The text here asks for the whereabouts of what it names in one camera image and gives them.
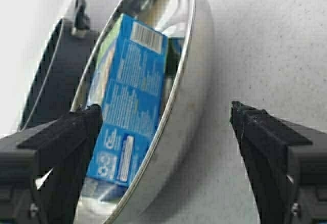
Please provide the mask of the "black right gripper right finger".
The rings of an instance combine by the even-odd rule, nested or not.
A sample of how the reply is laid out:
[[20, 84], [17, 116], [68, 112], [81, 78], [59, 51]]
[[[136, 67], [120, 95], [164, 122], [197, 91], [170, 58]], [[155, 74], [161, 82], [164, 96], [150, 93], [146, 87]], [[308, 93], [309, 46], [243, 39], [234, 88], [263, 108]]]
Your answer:
[[239, 101], [230, 123], [260, 223], [326, 223], [326, 133]]

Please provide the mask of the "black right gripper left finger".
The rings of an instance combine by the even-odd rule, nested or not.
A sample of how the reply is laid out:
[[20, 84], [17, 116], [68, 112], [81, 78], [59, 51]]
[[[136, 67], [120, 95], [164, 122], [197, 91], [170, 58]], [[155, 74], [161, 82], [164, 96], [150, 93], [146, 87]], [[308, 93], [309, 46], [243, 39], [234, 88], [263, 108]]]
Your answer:
[[1, 223], [73, 223], [102, 126], [99, 105], [1, 139]]

